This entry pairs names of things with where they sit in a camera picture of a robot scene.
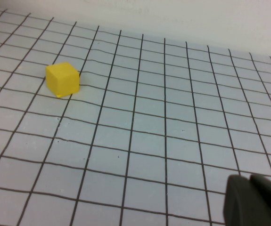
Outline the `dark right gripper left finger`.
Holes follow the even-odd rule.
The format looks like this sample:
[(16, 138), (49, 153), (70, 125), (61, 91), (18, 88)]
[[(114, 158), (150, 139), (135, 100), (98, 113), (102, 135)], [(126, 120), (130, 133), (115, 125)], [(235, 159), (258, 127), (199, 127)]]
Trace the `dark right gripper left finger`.
[(223, 207), (227, 226), (271, 226), (271, 210), (250, 183), (239, 175), (228, 177)]

